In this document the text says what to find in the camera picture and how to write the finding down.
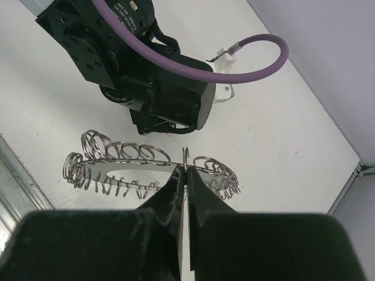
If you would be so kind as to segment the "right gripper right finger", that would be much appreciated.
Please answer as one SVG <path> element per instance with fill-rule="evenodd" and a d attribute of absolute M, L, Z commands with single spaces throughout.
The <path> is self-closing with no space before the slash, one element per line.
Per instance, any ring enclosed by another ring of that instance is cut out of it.
<path fill-rule="evenodd" d="M 196 280 L 365 280 L 347 232 L 317 213 L 240 213 L 187 170 Z"/>

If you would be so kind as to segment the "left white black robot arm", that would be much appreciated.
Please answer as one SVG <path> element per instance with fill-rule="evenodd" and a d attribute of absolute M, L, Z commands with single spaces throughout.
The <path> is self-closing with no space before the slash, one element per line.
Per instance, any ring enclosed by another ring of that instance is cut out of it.
<path fill-rule="evenodd" d="M 91 1 L 53 1 L 36 19 L 85 80 L 129 109 L 138 133 L 186 134 L 204 127 L 216 85 L 153 64 L 130 48 Z"/>

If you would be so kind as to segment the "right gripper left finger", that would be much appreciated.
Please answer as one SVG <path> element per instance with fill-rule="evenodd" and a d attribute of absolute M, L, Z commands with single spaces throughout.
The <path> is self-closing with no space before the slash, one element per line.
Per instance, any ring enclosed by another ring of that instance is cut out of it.
<path fill-rule="evenodd" d="M 34 211 L 1 256 L 2 280 L 180 280 L 185 170 L 134 210 Z"/>

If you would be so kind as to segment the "metal disc with key rings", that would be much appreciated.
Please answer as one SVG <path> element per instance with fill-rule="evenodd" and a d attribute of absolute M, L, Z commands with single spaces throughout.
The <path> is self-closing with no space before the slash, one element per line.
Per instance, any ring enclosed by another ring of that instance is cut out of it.
<path fill-rule="evenodd" d="M 114 141 L 96 130 L 81 135 L 82 152 L 71 152 L 64 161 L 62 176 L 76 189 L 93 189 L 104 196 L 126 198 L 131 192 L 139 200 L 157 193 L 176 168 L 195 168 L 204 184 L 222 200 L 240 194 L 235 172 L 224 163 L 209 157 L 196 156 L 188 161 L 173 162 L 169 154 L 154 145 Z"/>

